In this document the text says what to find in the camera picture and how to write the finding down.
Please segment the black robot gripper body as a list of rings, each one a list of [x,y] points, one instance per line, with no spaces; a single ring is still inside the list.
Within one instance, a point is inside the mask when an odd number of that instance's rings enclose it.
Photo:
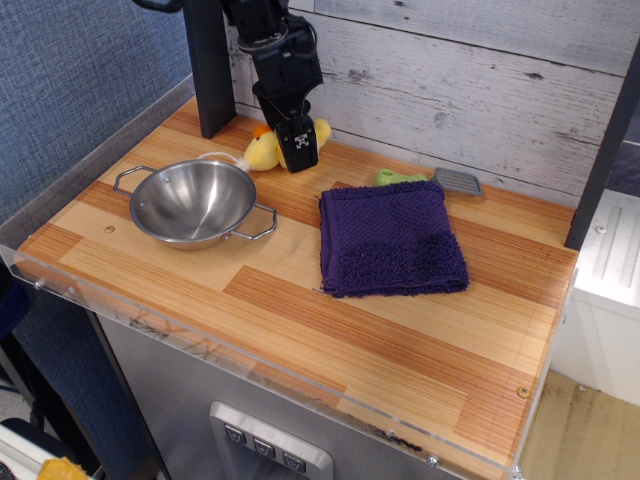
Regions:
[[[310,112],[309,93],[323,83],[314,27],[282,27],[260,38],[250,35],[251,55],[258,81],[284,90],[288,118]]]

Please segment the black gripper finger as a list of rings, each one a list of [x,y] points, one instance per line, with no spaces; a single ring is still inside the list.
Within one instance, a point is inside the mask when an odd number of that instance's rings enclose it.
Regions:
[[[275,134],[289,173],[299,173],[317,165],[317,136],[309,115],[279,123],[275,127]]]
[[[280,87],[271,87],[263,82],[256,82],[252,92],[257,98],[266,123],[274,131],[286,132],[288,125],[288,110],[284,90]]]

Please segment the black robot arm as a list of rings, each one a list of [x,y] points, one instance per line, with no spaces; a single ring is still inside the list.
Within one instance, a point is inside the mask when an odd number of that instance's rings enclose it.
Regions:
[[[252,92],[275,131],[285,168],[297,173],[319,160],[319,137],[308,94],[323,82],[317,34],[286,1],[138,1],[162,13],[183,13],[202,136],[213,137],[235,115],[223,23],[236,29],[258,81]]]

